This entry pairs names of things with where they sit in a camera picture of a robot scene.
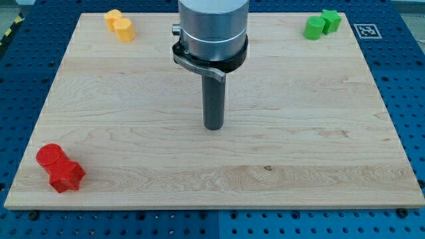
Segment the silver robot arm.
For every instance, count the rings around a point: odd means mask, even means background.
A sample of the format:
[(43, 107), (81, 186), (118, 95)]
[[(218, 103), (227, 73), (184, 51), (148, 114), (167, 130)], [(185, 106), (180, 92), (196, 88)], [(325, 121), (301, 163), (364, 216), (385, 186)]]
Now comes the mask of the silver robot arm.
[(180, 41), (191, 56), (223, 61), (245, 45), (248, 0), (179, 0)]

